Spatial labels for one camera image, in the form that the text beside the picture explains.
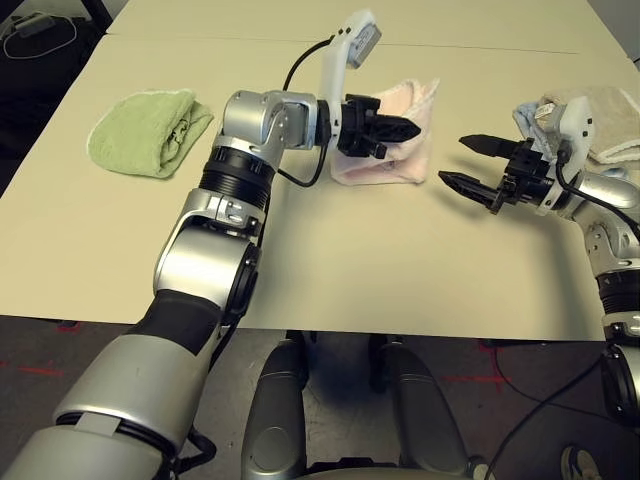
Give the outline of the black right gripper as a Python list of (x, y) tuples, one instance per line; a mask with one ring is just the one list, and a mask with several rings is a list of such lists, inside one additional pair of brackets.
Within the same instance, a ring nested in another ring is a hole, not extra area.
[(540, 206), (553, 181), (548, 176), (550, 163), (533, 149), (533, 140), (511, 141), (485, 134), (466, 135), (459, 142), (475, 153), (507, 159), (503, 177), (490, 188), (469, 175), (439, 171), (439, 178), (456, 193), (476, 203), (491, 203), (489, 210), (497, 214), (504, 204), (526, 203)]

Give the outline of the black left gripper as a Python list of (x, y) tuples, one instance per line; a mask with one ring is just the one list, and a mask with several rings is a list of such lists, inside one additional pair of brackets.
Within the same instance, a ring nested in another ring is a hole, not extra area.
[(421, 128), (402, 116), (378, 115), (376, 97), (347, 94), (344, 101), (329, 102), (329, 150), (347, 157), (383, 159), (387, 143), (403, 143)]

